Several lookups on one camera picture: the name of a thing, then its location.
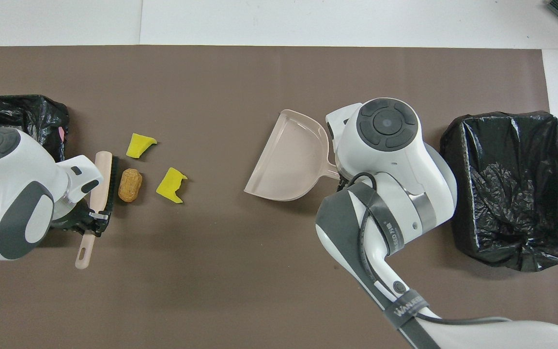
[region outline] banana peel piece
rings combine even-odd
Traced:
[[[175,192],[180,188],[182,179],[188,178],[177,169],[170,167],[164,179],[161,181],[159,188],[156,188],[156,192],[177,204],[181,204],[182,199],[180,199]]]
[[[148,150],[151,145],[157,143],[156,139],[153,139],[152,137],[133,133],[133,137],[131,137],[130,143],[128,144],[126,156],[132,157],[133,159],[139,159],[143,152]]]

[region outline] brown potato-like object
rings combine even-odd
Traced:
[[[122,173],[122,179],[120,179],[120,188],[118,189],[118,196],[123,201],[127,203],[132,203],[137,199],[139,195],[139,188],[141,188],[141,182],[143,177],[134,168],[128,168]]]

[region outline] black plastic bag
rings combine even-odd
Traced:
[[[44,95],[0,95],[0,127],[14,127],[29,134],[51,154],[56,162],[64,160],[68,134],[68,109]]]
[[[441,154],[458,180],[459,250],[492,267],[558,265],[558,120],[547,112],[458,117]]]

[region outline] gray strap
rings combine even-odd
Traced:
[[[402,327],[417,313],[430,306],[423,297],[413,289],[410,289],[385,309],[385,316],[389,319],[395,329]]]
[[[389,256],[403,248],[403,236],[397,221],[389,207],[374,189],[365,183],[356,183],[348,187],[365,208],[370,212],[379,232],[385,236],[389,247]]]

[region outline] beige dustpan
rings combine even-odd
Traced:
[[[279,114],[245,192],[276,201],[307,194],[322,176],[339,179],[328,162],[328,137],[314,119],[291,110]]]

